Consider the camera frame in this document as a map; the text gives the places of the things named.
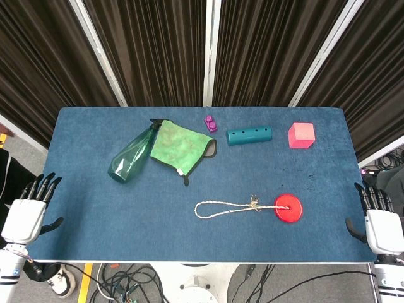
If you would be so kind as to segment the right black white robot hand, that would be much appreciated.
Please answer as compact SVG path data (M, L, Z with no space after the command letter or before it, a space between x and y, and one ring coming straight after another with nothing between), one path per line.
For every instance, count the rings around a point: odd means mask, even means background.
M365 221L365 233L359 233L350 218L345 219L349 234L368 245L376 255L399 256L403 253L403 227L391 198L365 181L354 184L358 191Z

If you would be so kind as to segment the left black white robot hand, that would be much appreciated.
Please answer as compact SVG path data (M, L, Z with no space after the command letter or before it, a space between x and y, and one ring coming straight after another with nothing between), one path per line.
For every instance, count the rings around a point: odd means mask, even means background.
M24 187L20 197L12 202L1 231L6 243L30 244L63 223L63 217L59 217L51 224L44 224L45 213L61 181L62 178L56 177L55 173L41 174Z

